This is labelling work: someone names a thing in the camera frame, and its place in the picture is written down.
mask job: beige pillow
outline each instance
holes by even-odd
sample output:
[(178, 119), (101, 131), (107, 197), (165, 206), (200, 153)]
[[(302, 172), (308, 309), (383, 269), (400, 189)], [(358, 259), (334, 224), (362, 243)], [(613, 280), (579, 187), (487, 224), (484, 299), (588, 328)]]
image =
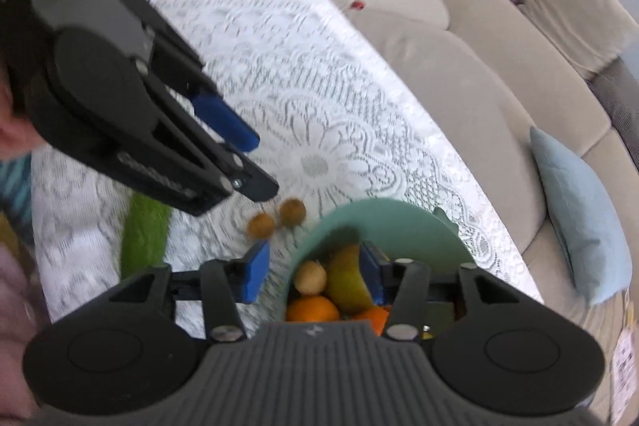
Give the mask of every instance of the beige pillow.
[(639, 28), (618, 0), (526, 0), (522, 12), (587, 79), (615, 60)]

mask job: light blue pillow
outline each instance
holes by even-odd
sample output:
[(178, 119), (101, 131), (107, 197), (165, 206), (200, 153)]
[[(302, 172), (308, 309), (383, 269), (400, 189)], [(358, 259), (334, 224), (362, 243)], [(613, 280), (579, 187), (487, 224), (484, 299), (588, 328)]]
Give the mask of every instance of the light blue pillow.
[(574, 285), (589, 305), (601, 303), (628, 287), (633, 274), (615, 207), (583, 159), (535, 127), (530, 143)]

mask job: gray ribbed surface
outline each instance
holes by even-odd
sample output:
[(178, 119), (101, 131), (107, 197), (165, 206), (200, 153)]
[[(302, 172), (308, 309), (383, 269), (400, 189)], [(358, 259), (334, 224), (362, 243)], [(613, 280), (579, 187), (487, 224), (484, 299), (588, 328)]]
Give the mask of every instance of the gray ribbed surface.
[(598, 422), (583, 409), (538, 420), (469, 404), (437, 377), (420, 348), (375, 337), (366, 323), (263, 326), (250, 342), (210, 349), (179, 392), (112, 418), (47, 409), (35, 425), (389, 426)]

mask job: blue gripper pad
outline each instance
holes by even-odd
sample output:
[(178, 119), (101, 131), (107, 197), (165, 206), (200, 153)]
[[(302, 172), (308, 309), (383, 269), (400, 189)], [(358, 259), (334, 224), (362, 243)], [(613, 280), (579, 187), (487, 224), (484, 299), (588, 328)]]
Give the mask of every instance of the blue gripper pad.
[(384, 255), (370, 242), (360, 244), (360, 275), (371, 293), (375, 305), (386, 305), (386, 295), (381, 282), (380, 262), (387, 262)]
[(270, 247), (267, 241), (255, 244), (244, 256), (247, 260), (244, 283), (242, 284), (242, 301), (253, 303), (260, 294), (260, 287), (268, 275), (270, 263)]
[(221, 96), (197, 95), (191, 99), (196, 116), (217, 132), (227, 143), (242, 152), (250, 152), (260, 145), (260, 136)]

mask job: white tag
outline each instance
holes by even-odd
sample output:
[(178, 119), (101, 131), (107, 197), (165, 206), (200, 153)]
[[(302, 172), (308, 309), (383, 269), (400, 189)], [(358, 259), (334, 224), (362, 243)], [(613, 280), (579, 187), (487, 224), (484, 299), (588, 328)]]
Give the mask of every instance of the white tag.
[(611, 422), (616, 424), (624, 414), (630, 399), (637, 391), (637, 367), (633, 329), (625, 327), (612, 356)]

